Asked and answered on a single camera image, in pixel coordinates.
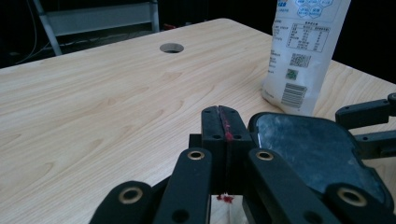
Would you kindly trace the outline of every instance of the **chair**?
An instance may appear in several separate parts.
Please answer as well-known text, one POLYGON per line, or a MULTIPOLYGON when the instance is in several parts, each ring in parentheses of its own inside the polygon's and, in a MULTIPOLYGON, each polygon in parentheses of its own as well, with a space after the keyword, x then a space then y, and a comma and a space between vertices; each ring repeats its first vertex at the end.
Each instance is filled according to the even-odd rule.
POLYGON ((60 35, 72 35, 148 22, 151 22, 151 29, 154 33, 160 31, 157 0, 48 12, 41 6, 40 0, 33 1, 49 42, 57 56, 62 55, 56 38, 60 35))

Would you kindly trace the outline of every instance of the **table surface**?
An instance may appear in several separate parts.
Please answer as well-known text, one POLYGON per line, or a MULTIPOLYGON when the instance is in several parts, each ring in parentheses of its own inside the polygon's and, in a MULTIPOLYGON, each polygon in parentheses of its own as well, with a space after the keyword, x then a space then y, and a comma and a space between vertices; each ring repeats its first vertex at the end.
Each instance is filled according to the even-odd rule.
MULTIPOLYGON (((246 124, 281 112, 261 97, 270 50, 271 36, 219 19, 1 69, 0 223, 88 223, 118 184, 168 177, 203 109, 226 105, 246 124), (165 43, 184 50, 164 53, 165 43)), ((332 62, 314 117, 392 92, 332 62)), ((351 132, 395 128, 391 118, 351 132)), ((365 163, 395 199, 396 159, 365 163)), ((229 223, 230 209, 214 203, 211 223, 229 223)))

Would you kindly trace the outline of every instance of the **barcode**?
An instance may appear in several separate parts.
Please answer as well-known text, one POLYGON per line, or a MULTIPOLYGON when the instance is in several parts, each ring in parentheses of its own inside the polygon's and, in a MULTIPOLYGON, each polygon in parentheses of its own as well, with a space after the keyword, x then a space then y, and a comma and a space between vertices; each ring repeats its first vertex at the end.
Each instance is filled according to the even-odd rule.
POLYGON ((307 88, 304 86, 286 83, 286 87, 282 95, 282 105, 300 108, 300 106, 303 104, 306 90, 307 88))
POLYGON ((297 67, 308 67, 311 56, 293 53, 290 60, 290 65, 297 67))

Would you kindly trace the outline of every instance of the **wooden table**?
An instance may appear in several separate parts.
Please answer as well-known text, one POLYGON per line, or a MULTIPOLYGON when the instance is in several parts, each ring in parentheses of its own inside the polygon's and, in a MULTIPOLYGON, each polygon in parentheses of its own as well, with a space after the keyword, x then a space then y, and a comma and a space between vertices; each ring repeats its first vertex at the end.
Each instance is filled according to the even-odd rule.
MULTIPOLYGON (((246 124, 281 112, 261 97, 270 49, 271 36, 214 20, 0 70, 0 223, 88 223, 118 184, 169 176, 204 108, 234 108, 246 124), (164 53, 165 43, 184 50, 164 53)), ((332 62, 315 117, 391 92, 332 62)), ((396 160, 366 163, 396 198, 396 160)), ((214 204, 211 223, 228 223, 228 209, 214 204)))

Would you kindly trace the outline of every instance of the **dark background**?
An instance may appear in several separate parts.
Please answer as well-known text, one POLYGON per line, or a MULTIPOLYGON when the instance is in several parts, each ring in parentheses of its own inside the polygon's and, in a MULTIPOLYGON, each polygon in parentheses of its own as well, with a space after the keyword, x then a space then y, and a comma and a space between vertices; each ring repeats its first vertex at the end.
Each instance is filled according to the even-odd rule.
MULTIPOLYGON (((41 0, 56 10, 124 4, 135 0, 41 0)), ((228 18, 272 34, 276 0, 158 0, 162 29, 228 18)), ((49 41, 35 13, 37 49, 49 41)), ((352 0, 332 57, 363 72, 396 83, 396 3, 393 0, 352 0)), ((0 67, 14 65, 34 46, 35 29, 26 0, 0 0, 0 67)))

